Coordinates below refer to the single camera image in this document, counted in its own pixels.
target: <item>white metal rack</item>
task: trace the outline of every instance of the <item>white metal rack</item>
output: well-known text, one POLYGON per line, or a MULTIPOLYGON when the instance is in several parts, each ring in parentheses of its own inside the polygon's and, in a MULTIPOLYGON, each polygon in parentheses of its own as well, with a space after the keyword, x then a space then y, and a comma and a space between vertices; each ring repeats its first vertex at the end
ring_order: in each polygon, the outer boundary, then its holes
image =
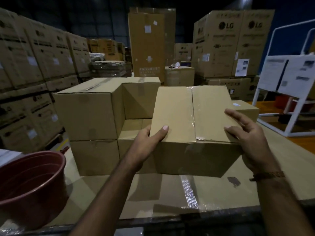
MULTIPOLYGON (((272 44, 272 41, 273 41, 273 37, 275 35, 275 32, 276 30, 279 30, 279 29, 282 29, 282 28, 287 28, 287 27, 291 27, 291 26, 297 26, 297 25, 302 25, 302 24, 306 24, 306 23, 310 23, 310 22, 314 22, 315 19, 312 19, 312 20, 308 20, 308 21, 303 21, 303 22, 299 22, 299 23, 294 23, 294 24, 290 24, 290 25, 285 25, 285 26, 281 26, 281 27, 277 27, 274 29, 273 33, 272 33, 272 36, 271 36, 271 39, 270 39, 270 43, 269 43, 269 47, 268 47, 268 51, 267 51, 267 54, 266 54, 266 58, 265 58, 265 62, 264 62, 264 65, 266 64, 266 60, 267 60, 267 56, 269 55, 269 52, 270 52, 270 48, 271 48, 271 44, 272 44)), ((309 32, 307 33, 307 36, 306 36, 306 39, 305 39, 305 42, 303 44, 303 47, 302 47, 302 50, 301 50, 301 55, 304 55, 305 54, 305 47, 306 47, 306 43, 309 39, 309 36, 310 36, 310 33, 311 31, 315 30, 315 28, 311 28, 309 30, 309 32)), ((255 92, 255 95, 254 95, 254 99, 253 99, 253 103, 252 105, 256 105, 257 103, 257 99, 258 99, 258 96, 259 96, 259 93, 260 93, 260 90, 263 90, 262 88, 260 88, 259 86, 259 83, 258 83, 258 86, 257 86, 257 89, 256 89, 256 92, 255 92)), ((292 132, 292 129, 299 117, 299 115, 301 114, 301 110, 302 110, 302 107, 305 103, 315 103, 315 101, 307 101, 307 97, 308 97, 308 94, 309 92, 305 92, 302 96, 300 96, 300 98, 298 100, 295 100, 293 97, 290 97, 288 102, 287 102, 287 105, 284 109, 284 113, 285 114, 290 114, 291 115, 291 118, 288 122, 288 125, 286 126, 286 129, 285 131, 282 131, 280 129, 278 129, 277 127, 265 122, 264 120, 262 120, 260 117, 267 117, 267 116, 279 116, 280 114, 279 113, 267 113, 267 114, 259 114, 259 117, 257 119, 257 122, 261 123, 262 125, 272 129, 273 131, 281 134, 282 136, 285 136, 285 137, 299 137, 299 136, 315 136, 315 131, 308 131, 308 132, 292 132), (294 111, 293 112, 288 112, 290 107, 291 107, 291 104, 292 102, 295 101, 297 102, 295 108, 294 108, 294 111)))

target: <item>lg logo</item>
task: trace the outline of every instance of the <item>lg logo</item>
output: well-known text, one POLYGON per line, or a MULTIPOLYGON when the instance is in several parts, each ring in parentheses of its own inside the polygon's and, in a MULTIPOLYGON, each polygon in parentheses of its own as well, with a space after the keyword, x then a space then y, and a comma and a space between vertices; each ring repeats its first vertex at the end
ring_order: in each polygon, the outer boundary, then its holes
POLYGON ((219 24, 219 29, 223 30, 224 28, 226 29, 232 29, 234 27, 234 23, 225 23, 225 22, 221 22, 219 24))
POLYGON ((248 23, 248 28, 253 29, 253 28, 261 28, 262 27, 262 22, 254 22, 251 21, 250 23, 248 23))

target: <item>red plastic bucket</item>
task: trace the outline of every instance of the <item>red plastic bucket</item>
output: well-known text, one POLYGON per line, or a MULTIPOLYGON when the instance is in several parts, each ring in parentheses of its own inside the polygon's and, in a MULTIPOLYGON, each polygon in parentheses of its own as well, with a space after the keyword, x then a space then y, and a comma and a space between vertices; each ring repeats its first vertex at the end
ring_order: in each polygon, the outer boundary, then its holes
POLYGON ((65 156, 42 151, 0 168, 0 210, 30 230, 52 221, 65 207, 65 156))

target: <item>stain on cardboard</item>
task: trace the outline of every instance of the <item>stain on cardboard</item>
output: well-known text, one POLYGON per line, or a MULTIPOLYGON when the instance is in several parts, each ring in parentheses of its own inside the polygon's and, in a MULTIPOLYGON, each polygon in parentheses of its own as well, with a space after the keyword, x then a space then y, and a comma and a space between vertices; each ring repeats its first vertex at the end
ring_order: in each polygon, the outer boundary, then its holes
POLYGON ((228 177, 227 180, 233 184, 234 188, 241 184, 236 177, 228 177))

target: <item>orange floor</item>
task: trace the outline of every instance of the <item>orange floor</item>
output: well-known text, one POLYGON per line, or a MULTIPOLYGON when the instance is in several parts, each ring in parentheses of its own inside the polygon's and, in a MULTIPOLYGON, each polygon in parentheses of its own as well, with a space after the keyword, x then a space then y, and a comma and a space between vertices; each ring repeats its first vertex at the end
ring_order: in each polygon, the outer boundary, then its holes
MULTIPOLYGON (((281 113, 282 110, 273 106, 273 101, 257 102, 256 107, 260 109, 260 113, 281 113)), ((295 144, 315 154, 315 136, 314 137, 294 137, 288 138, 295 144)))

